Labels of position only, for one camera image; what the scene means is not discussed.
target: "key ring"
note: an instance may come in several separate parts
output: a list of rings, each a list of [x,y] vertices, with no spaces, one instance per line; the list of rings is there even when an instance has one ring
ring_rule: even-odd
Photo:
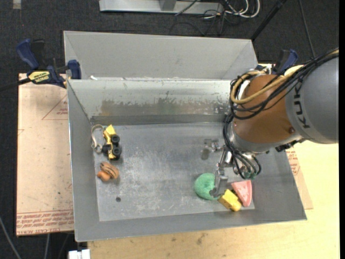
[[[91,147],[94,149],[94,151],[96,153],[101,153],[102,152],[102,148],[103,148],[103,145],[101,144],[97,144],[97,141],[96,141],[96,137],[95,135],[93,134],[94,130],[96,128],[101,128],[102,131],[104,130],[104,127],[102,125],[94,125],[92,128],[91,128],[91,139],[92,139],[92,144],[91,144]]]

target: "yellow cable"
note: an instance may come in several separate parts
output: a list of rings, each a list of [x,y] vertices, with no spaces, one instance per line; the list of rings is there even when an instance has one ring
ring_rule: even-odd
[[[332,53],[326,55],[326,56],[331,56],[333,54],[336,54],[336,53],[339,53],[339,49],[333,51]],[[235,93],[236,93],[236,90],[238,88],[238,86],[248,77],[252,77],[253,75],[255,75],[254,71],[250,71],[250,72],[247,72],[245,73],[243,76],[241,76],[241,79],[237,80],[237,82],[234,84],[233,88],[232,88],[232,91],[230,93],[230,99],[231,101],[234,103],[234,104],[238,104],[238,105],[241,105],[241,104],[245,104],[245,103],[248,103],[250,101],[252,101],[254,98],[256,98],[258,95],[261,95],[263,94],[264,92],[268,91],[269,89],[275,87],[276,85],[282,83],[283,81],[285,81],[286,79],[290,78],[293,74],[295,74],[295,72],[301,68],[303,65],[297,65],[297,66],[293,66],[291,67],[290,69],[288,69],[284,76],[280,76],[279,79],[277,79],[276,81],[274,81],[273,83],[271,83],[270,85],[267,85],[266,87],[264,87],[263,89],[259,90],[258,92],[254,93],[253,95],[247,97],[247,98],[244,98],[244,99],[236,99],[235,98]]]

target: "yellow sponge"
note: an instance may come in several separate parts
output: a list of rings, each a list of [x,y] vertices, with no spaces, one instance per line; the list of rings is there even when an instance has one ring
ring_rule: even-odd
[[[221,196],[218,201],[224,205],[227,209],[232,211],[238,211],[241,209],[241,203],[238,201],[238,197],[227,189],[223,196]]]

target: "blue clamp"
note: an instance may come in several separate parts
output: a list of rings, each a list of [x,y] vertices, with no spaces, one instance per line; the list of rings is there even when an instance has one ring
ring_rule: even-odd
[[[290,49],[290,50],[281,50],[279,54],[279,58],[274,65],[272,70],[273,74],[282,74],[285,70],[292,67],[298,60],[297,53]]]
[[[41,45],[38,50],[42,51],[42,49],[43,45]],[[65,79],[56,72],[53,66],[48,65],[44,70],[39,68],[40,63],[32,52],[31,41],[29,38],[20,42],[16,46],[16,51],[22,61],[26,62],[30,66],[31,69],[26,75],[34,84],[52,84],[65,88]],[[72,79],[81,79],[80,65],[75,59],[70,60],[67,66],[62,68],[64,70],[71,70]]]

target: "green playdough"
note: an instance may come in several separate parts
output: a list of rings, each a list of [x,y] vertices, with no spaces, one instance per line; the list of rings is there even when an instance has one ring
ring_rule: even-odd
[[[199,197],[206,200],[218,200],[218,198],[210,195],[210,190],[215,187],[215,175],[211,173],[205,173],[200,175],[194,183],[194,191]]]

